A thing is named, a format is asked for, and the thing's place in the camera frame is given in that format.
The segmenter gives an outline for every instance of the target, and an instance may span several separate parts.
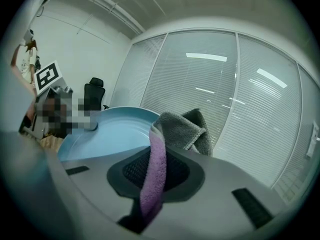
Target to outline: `purple towel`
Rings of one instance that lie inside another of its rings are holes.
[[[149,165],[140,192],[140,208],[146,224],[149,224],[161,209],[161,197],[167,174],[165,140],[161,134],[156,134],[153,130],[151,127],[149,132],[151,149]]]
[[[162,207],[167,174],[166,144],[207,156],[212,155],[208,128],[198,108],[182,115],[162,113],[150,128],[149,139],[151,153],[140,192],[140,209],[146,225]]]

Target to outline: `wall outlet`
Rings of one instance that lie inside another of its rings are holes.
[[[306,153],[306,155],[310,158],[312,158],[314,151],[315,151],[318,133],[319,133],[319,126],[316,124],[316,122],[313,122],[313,130],[312,130],[311,140],[310,140],[308,151]]]

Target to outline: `light blue basin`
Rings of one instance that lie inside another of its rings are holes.
[[[73,129],[58,151],[61,161],[100,157],[149,146],[149,130],[158,114],[139,107],[114,107],[99,112],[95,131]]]

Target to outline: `horizontal blinds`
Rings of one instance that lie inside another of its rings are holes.
[[[161,35],[132,45],[116,82],[111,107],[140,106],[165,36]]]
[[[188,31],[167,36],[141,107],[178,114],[200,108],[216,144],[235,89],[235,34]]]
[[[271,187],[295,144],[301,116],[297,64],[269,45],[239,35],[234,110],[214,155]]]
[[[302,119],[297,142],[285,170],[274,186],[274,189],[286,203],[295,196],[300,197],[319,165],[320,142],[316,145],[312,158],[306,156],[313,123],[320,126],[320,89],[317,84],[300,69],[302,88]]]

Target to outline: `chair backrest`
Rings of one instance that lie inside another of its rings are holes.
[[[100,111],[101,101],[106,92],[104,81],[93,77],[90,83],[84,85],[84,110]]]

